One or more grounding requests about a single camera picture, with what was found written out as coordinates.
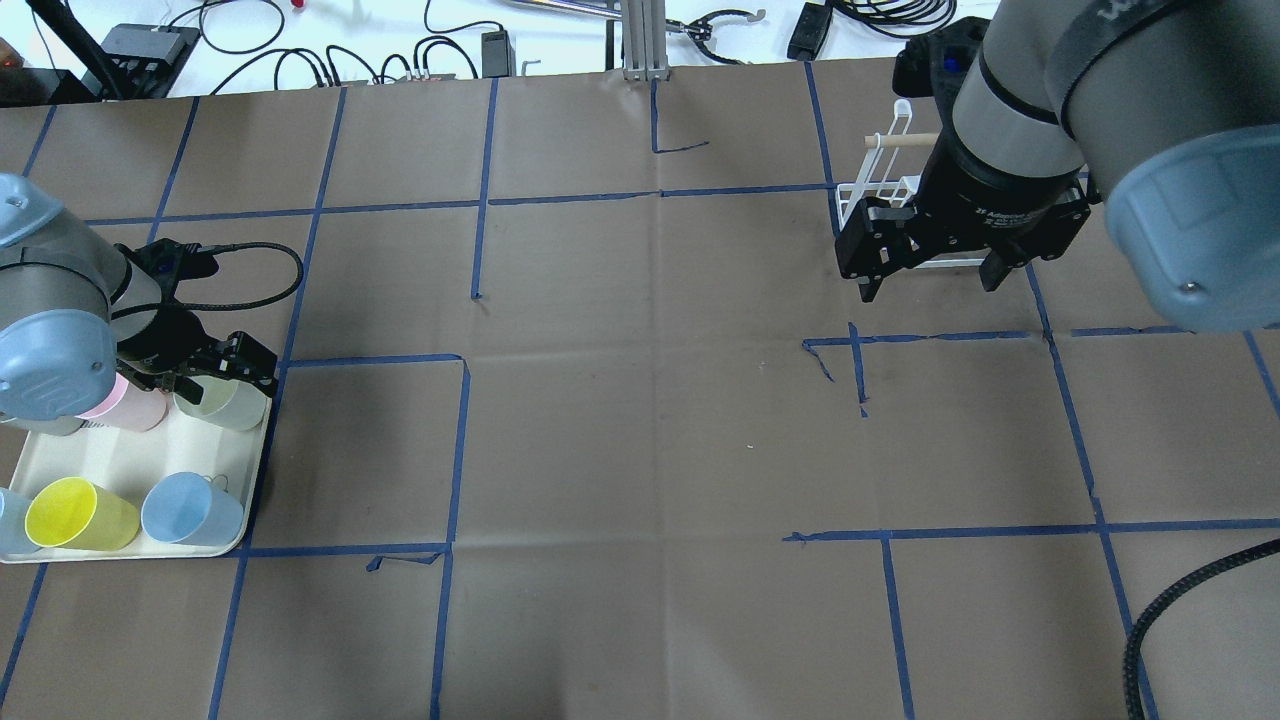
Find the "black pole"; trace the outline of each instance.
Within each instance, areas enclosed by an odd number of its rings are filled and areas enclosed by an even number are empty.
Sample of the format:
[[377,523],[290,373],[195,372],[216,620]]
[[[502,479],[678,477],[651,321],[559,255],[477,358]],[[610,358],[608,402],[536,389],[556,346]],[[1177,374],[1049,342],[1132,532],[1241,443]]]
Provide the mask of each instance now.
[[133,97],[133,92],[137,88],[129,82],[124,72],[120,70],[120,67],[106,56],[102,46],[93,40],[93,36],[84,29],[84,26],[79,24],[79,20],[76,19],[76,15],[65,5],[59,3],[59,0],[27,0],[27,4],[40,15],[40,19],[45,20],[49,29],[54,31],[54,35],[67,44],[72,53],[84,63],[88,72],[102,83],[109,100],[129,100]]

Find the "pink cup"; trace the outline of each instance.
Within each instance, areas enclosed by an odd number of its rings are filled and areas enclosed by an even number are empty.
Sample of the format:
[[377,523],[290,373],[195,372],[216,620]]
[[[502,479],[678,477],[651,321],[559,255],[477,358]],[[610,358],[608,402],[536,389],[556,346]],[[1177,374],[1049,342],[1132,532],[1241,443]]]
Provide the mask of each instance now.
[[97,407],[77,418],[101,423],[122,430],[145,433],[164,420],[169,411],[169,396],[160,391],[134,387],[124,375],[115,374],[115,387]]

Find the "white background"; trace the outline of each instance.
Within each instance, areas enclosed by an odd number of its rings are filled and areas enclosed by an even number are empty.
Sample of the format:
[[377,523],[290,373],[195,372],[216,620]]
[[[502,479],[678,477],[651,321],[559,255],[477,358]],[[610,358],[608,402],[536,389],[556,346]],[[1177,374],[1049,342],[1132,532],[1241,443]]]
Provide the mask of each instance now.
[[[375,69],[390,53],[408,55],[413,42],[426,36],[422,27],[422,1],[420,0],[306,0],[306,6],[294,9],[288,0],[274,0],[284,9],[284,32],[269,47],[310,47],[324,53],[325,45],[342,45],[358,53]],[[101,41],[108,31],[119,23],[163,23],[188,8],[200,5],[196,0],[70,0],[76,17],[90,35]],[[980,15],[989,18],[998,0],[960,0],[956,17]],[[712,49],[722,55],[751,63],[786,61],[787,41],[800,14],[801,0],[667,0],[667,17],[692,20],[712,10],[736,8],[754,12],[764,9],[760,23],[717,23]],[[566,13],[530,9],[503,0],[433,0],[431,26],[454,27],[476,19],[495,19],[507,26],[516,47],[517,68],[525,60],[539,60],[527,67],[527,74],[584,73],[604,69],[604,22]],[[196,24],[195,14],[179,24]],[[279,24],[278,15],[259,0],[238,0],[209,12],[205,29],[214,42],[228,49],[246,49],[264,42]],[[83,65],[67,47],[45,29],[58,67],[83,73]],[[454,35],[479,68],[480,33],[492,28],[470,29]],[[49,67],[45,47],[40,44],[32,24],[31,10],[24,0],[0,0],[0,37],[4,37],[26,58],[31,67]],[[710,64],[692,47],[687,38],[668,35],[668,59],[672,65]],[[838,13],[832,20],[819,59],[874,58],[896,54],[902,46],[861,27]],[[198,44],[186,69],[170,95],[205,95],[224,77],[252,55],[224,55]],[[342,79],[362,79],[369,73],[358,63],[342,54],[334,54]],[[456,53],[445,47],[431,51],[431,70],[470,72]],[[275,56],[260,60],[241,73],[223,92],[270,90]],[[403,74],[399,63],[388,74]],[[297,58],[285,61],[280,73],[282,88],[310,87],[311,70]]]

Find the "blue tape grid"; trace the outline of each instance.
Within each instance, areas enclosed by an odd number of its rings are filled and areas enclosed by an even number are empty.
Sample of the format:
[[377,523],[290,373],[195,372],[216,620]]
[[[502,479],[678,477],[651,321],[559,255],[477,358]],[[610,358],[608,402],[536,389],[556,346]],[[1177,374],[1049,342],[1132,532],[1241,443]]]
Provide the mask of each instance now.
[[[333,132],[330,135],[330,143],[328,154],[325,158],[325,169],[321,177],[320,188],[317,191],[316,202],[312,208],[297,208],[297,209],[282,209],[282,210],[265,210],[265,211],[243,211],[243,213],[209,213],[209,214],[192,214],[192,215],[166,215],[164,213],[168,204],[169,195],[173,188],[173,183],[177,179],[177,173],[182,161],[183,152],[186,150],[187,141],[189,138],[191,128],[195,122],[196,113],[198,110],[198,99],[192,101],[192,109],[187,118],[187,124],[182,135],[182,140],[177,149],[174,163],[170,168],[168,181],[165,183],[164,192],[161,195],[160,206],[152,217],[137,217],[137,218],[100,218],[87,220],[90,225],[150,225],[148,240],[152,240],[156,233],[159,224],[163,222],[212,222],[212,220],[225,220],[225,219],[247,219],[247,218],[275,218],[275,217],[311,217],[311,228],[307,238],[306,250],[306,266],[310,268],[310,260],[315,246],[316,228],[319,220],[323,215],[329,214],[346,214],[346,213],[378,213],[389,210],[434,210],[434,209],[449,209],[449,208],[477,208],[477,223],[476,223],[476,245],[475,245],[475,259],[472,268],[472,297],[480,297],[480,269],[483,261],[483,245],[484,245],[484,224],[485,224],[485,210],[488,206],[511,206],[511,205],[536,205],[536,204],[558,204],[558,202],[590,202],[590,201],[614,201],[614,200],[627,200],[634,197],[644,196],[659,196],[659,197],[690,197],[690,196],[712,196],[712,195],[755,195],[755,193],[776,193],[776,192],[809,192],[817,190],[824,190],[828,193],[828,205],[832,215],[832,229],[838,231],[837,223],[838,218],[836,215],[836,202],[835,192],[836,183],[833,181],[833,172],[831,165],[829,147],[827,143],[827,132],[822,115],[822,106],[818,96],[817,83],[814,81],[813,69],[810,64],[805,64],[805,79],[809,87],[810,100],[813,105],[814,124],[818,133],[819,149],[822,152],[823,161],[823,178],[822,183],[799,183],[799,184],[777,184],[777,186],[748,186],[748,187],[717,187],[717,188],[689,188],[689,190],[659,190],[659,191],[636,191],[636,192],[616,192],[616,193],[598,193],[598,195],[571,195],[571,196],[539,196],[539,197],[515,197],[515,199],[490,199],[489,197],[489,176],[492,169],[492,156],[493,156],[493,133],[494,133],[494,117],[497,111],[497,99],[498,99],[498,83],[497,79],[492,81],[490,97],[489,97],[489,111],[488,111],[488,126],[485,129],[485,149],[484,149],[484,167],[481,170],[481,188],[480,197],[477,200],[462,200],[462,201],[436,201],[436,202],[399,202],[399,204],[381,204],[381,205],[357,205],[357,206],[324,206],[324,195],[328,186],[329,173],[333,165],[333,152],[337,145],[338,132],[342,123],[342,114],[346,104],[346,88],[339,91],[338,108],[334,117]],[[650,104],[652,104],[652,150],[654,152],[673,152],[689,150],[698,147],[703,143],[662,150],[658,147],[658,104],[657,104],[657,86],[653,85],[650,88]],[[31,156],[28,158],[26,167],[23,169],[24,176],[29,176],[40,150],[45,142],[49,129],[52,124],[58,108],[50,108],[47,115],[45,117],[44,124],[33,145]],[[909,662],[906,655],[905,642],[902,639],[902,620],[897,606],[897,587],[893,574],[893,561],[891,541],[895,539],[923,539],[923,538],[973,538],[973,537],[1028,537],[1028,536],[1064,536],[1064,534],[1097,534],[1103,544],[1103,552],[1107,557],[1107,566],[1111,574],[1112,585],[1116,593],[1117,606],[1120,609],[1121,619],[1125,628],[1130,626],[1129,609],[1124,600],[1124,588],[1119,575],[1119,568],[1115,562],[1115,555],[1111,548],[1110,536],[1114,533],[1153,533],[1153,532],[1194,532],[1194,530],[1240,530],[1240,529],[1280,529],[1280,518],[1277,519],[1226,519],[1226,520],[1199,520],[1199,521],[1157,521],[1157,523],[1108,523],[1106,521],[1105,514],[1102,512],[1102,506],[1098,498],[1093,495],[1093,475],[1092,469],[1088,462],[1088,454],[1084,447],[1083,434],[1079,430],[1079,421],[1075,416],[1074,402],[1071,401],[1070,388],[1066,380],[1065,370],[1061,365],[1061,357],[1057,352],[1057,345],[1052,338],[1052,328],[1050,327],[1048,314],[1044,309],[1043,296],[1039,292],[1038,283],[1034,278],[1034,272],[1029,269],[1028,281],[1032,283],[1032,290],[1037,301],[1037,310],[1039,311],[1041,320],[1043,324],[1044,337],[1050,346],[1051,357],[1055,364],[1055,374],[1059,379],[1059,389],[1062,396],[1064,410],[1068,414],[1069,424],[1071,425],[1073,439],[1075,439],[1076,451],[1080,460],[1082,475],[1085,479],[1087,489],[1089,491],[1091,502],[1094,507],[1096,521],[1093,524],[1083,525],[1028,525],[1028,527],[991,527],[991,528],[916,528],[916,529],[873,529],[873,530],[827,530],[812,534],[792,533],[787,538],[787,542],[838,542],[838,541],[876,541],[882,546],[882,557],[884,566],[884,579],[886,579],[886,592],[887,602],[890,605],[890,616],[892,624],[892,633],[895,641],[895,652],[899,666],[899,678],[902,693],[902,707],[904,716],[908,719],[914,719],[914,705],[911,700],[910,689],[910,673]],[[406,555],[406,553],[439,553],[444,559],[444,566],[442,573],[440,583],[440,605],[439,614],[436,619],[436,638],[435,638],[435,653],[433,662],[433,676],[431,676],[431,694],[430,694],[430,716],[433,720],[438,719],[440,715],[440,692],[443,688],[443,671],[444,671],[444,643],[445,643],[445,630],[448,626],[448,611],[449,611],[449,597],[452,591],[452,571],[453,571],[453,543],[456,541],[457,533],[457,516],[458,516],[458,501],[461,495],[461,474],[462,474],[462,456],[465,452],[466,443],[466,423],[467,423],[467,406],[470,400],[470,384],[471,373],[467,368],[465,360],[457,355],[408,355],[408,356],[376,356],[376,357],[335,357],[335,359],[321,359],[321,360],[292,360],[292,348],[296,338],[298,316],[301,313],[302,300],[306,287],[306,273],[303,274],[303,286],[300,287],[298,295],[294,300],[293,314],[291,316],[289,332],[285,341],[285,352],[282,355],[280,363],[280,391],[276,395],[276,402],[273,407],[273,416],[269,423],[268,441],[265,452],[269,454],[271,442],[274,439],[275,421],[280,409],[280,400],[283,400],[284,387],[287,383],[288,374],[291,369],[305,369],[305,368],[328,368],[328,366],[348,366],[348,365],[380,365],[380,364],[402,364],[402,363],[447,363],[447,361],[462,361],[463,363],[463,379],[462,389],[460,395],[460,410],[458,410],[458,428],[454,448],[454,477],[449,502],[449,529],[447,534],[447,542],[444,543],[392,543],[392,544],[352,544],[352,546],[324,546],[324,547],[270,547],[270,548],[256,548],[252,546],[253,536],[253,520],[251,518],[250,530],[246,534],[246,541],[241,548],[230,552],[229,556],[238,560],[236,582],[233,585],[232,603],[228,610],[227,628],[223,638],[223,647],[219,656],[218,673],[215,676],[214,692],[210,698],[210,711],[209,717],[212,720],[218,716],[219,702],[221,697],[223,684],[225,682],[227,664],[229,660],[229,652],[232,646],[232,639],[234,637],[236,618],[239,607],[239,598],[243,589],[244,574],[247,569],[247,562],[250,559],[255,557],[306,557],[306,556],[343,556],[343,555],[370,555],[374,557],[384,555]],[[1105,336],[1130,336],[1130,334],[1164,334],[1164,333],[1179,333],[1184,332],[1179,328],[1167,325],[1156,325],[1148,328],[1084,328],[1071,331],[1071,337],[1105,337]],[[993,332],[993,333],[945,333],[936,336],[920,336],[920,334],[893,334],[893,336],[860,336],[858,328],[850,324],[850,334],[847,338],[812,338],[804,341],[803,346],[806,351],[818,357],[819,365],[823,372],[831,378],[829,373],[824,365],[822,365],[822,357],[818,355],[819,347],[828,346],[850,346],[855,365],[855,375],[859,387],[859,401],[860,405],[865,405],[868,401],[864,373],[863,373],[863,357],[861,347],[864,345],[874,343],[897,343],[897,342],[919,342],[919,341],[984,341],[984,340],[1005,340],[1005,338],[1027,338],[1029,337],[1025,332]],[[1256,337],[1253,333],[1244,334],[1249,350],[1254,357],[1258,368],[1261,380],[1271,398],[1274,407],[1276,409],[1277,418],[1280,418],[1280,395],[1277,395],[1276,386],[1272,380],[1271,373],[1262,357],[1261,350],[1258,348]],[[262,482],[259,482],[259,492],[261,492]],[[23,612],[23,618],[18,629],[17,638],[14,641],[13,648],[10,651],[9,661],[4,673],[4,678],[0,679],[0,705],[4,702],[5,693],[12,683],[14,670],[17,667],[19,653],[22,650],[23,641],[27,632],[29,630],[29,624],[32,616],[36,611],[40,592],[44,584],[45,574],[47,571],[47,564],[38,566],[36,577],[32,582],[31,592],[28,593],[27,606]],[[1143,696],[1148,703],[1148,712],[1151,717],[1158,719],[1158,711],[1156,710],[1155,701],[1151,693],[1149,683],[1143,675]]]

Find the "yellow cup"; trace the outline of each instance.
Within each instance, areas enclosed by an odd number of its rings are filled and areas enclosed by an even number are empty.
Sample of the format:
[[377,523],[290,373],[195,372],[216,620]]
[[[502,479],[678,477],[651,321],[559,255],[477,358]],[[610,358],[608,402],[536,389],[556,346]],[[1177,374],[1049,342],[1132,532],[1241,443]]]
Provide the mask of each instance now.
[[120,550],[138,534],[138,509],[84,478],[40,491],[27,510],[27,537],[41,547]]

